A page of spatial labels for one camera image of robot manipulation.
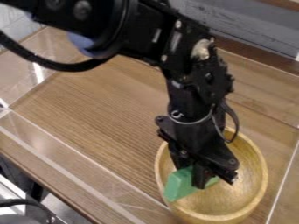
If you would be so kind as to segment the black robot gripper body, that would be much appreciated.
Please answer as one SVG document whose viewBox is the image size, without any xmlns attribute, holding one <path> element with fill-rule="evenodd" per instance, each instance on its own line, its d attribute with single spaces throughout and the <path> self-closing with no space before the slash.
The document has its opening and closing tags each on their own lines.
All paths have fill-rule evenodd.
<svg viewBox="0 0 299 224">
<path fill-rule="evenodd" d="M 179 124 L 169 116 L 155 118 L 157 135 L 167 142 L 176 142 L 189 153 L 195 163 L 209 168 L 215 176 L 233 184 L 239 174 L 239 160 L 220 137 L 212 120 L 197 124 Z"/>
</svg>

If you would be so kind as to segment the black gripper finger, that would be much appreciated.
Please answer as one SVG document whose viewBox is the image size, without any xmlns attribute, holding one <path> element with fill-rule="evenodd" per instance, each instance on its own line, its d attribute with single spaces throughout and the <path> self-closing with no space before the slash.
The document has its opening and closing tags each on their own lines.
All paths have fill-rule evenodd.
<svg viewBox="0 0 299 224">
<path fill-rule="evenodd" d="M 204 189 L 213 178 L 215 175 L 208 167 L 200 165 L 199 163 L 192 165 L 191 183 L 196 188 Z"/>
<path fill-rule="evenodd" d="M 188 151 L 183 149 L 176 142 L 169 142 L 168 148 L 175 168 L 180 170 L 189 167 L 192 165 L 192 159 Z"/>
</svg>

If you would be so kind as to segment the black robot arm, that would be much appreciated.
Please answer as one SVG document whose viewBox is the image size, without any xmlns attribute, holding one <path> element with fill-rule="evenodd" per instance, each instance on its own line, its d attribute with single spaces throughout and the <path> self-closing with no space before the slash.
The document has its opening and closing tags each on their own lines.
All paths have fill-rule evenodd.
<svg viewBox="0 0 299 224">
<path fill-rule="evenodd" d="M 197 188 L 215 177 L 233 183 L 239 160 L 224 136 L 225 120 L 236 115 L 225 102 L 233 77 L 217 55 L 209 28 L 164 0 L 0 0 L 0 4 L 68 32 L 86 56 L 72 64 L 45 59 L 0 31 L 0 45 L 41 67 L 82 72 L 124 55 L 160 69 L 169 102 L 155 122 L 173 165 L 191 169 Z"/>
</svg>

